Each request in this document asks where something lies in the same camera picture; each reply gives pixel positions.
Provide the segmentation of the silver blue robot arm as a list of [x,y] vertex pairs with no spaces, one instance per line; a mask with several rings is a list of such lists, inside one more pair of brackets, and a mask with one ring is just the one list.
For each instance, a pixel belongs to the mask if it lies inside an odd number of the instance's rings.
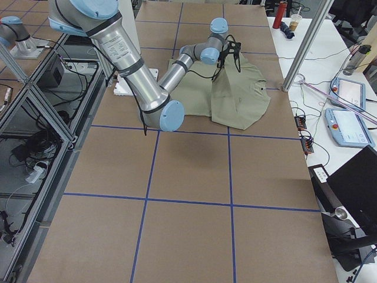
[[48,40],[32,37],[20,18],[7,16],[1,18],[1,43],[10,50],[16,59],[37,59],[46,46]]
[[145,128],[179,129],[185,109],[181,102],[171,98],[171,92],[195,61],[213,65],[228,45],[227,21],[215,18],[210,23],[207,41],[184,46],[165,75],[156,80],[122,26],[118,1],[49,1],[48,5],[51,28],[99,43],[109,62],[130,86]]

